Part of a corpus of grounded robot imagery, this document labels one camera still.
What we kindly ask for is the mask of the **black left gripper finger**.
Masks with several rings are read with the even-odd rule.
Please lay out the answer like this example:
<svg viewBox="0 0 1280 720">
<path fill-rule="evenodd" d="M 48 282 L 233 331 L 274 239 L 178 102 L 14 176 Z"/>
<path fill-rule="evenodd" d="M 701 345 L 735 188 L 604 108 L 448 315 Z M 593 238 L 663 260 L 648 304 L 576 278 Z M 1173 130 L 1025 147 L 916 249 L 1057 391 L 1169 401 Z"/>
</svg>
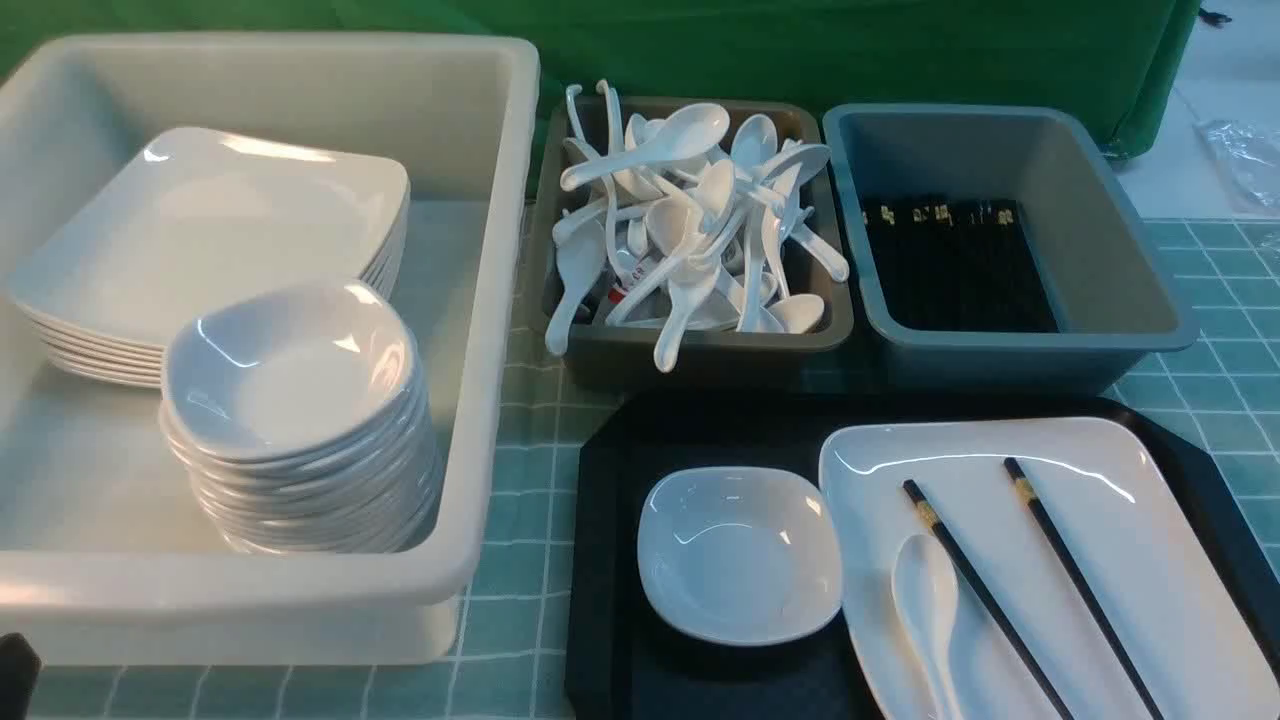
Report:
<svg viewBox="0 0 1280 720">
<path fill-rule="evenodd" d="M 1 637 L 0 661 L 1 719 L 26 719 L 42 661 L 20 633 Z"/>
</svg>

